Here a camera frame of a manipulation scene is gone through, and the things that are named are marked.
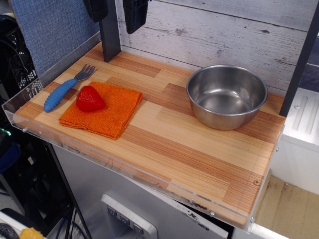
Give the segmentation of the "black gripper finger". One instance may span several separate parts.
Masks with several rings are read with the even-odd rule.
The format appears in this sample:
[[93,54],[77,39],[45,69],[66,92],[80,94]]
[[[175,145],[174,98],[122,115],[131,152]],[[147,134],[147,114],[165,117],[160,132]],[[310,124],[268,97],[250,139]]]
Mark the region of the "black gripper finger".
[[107,0],[83,0],[90,18],[94,22],[103,20],[108,15]]
[[132,34],[146,23],[148,1],[123,0],[123,8],[127,33]]

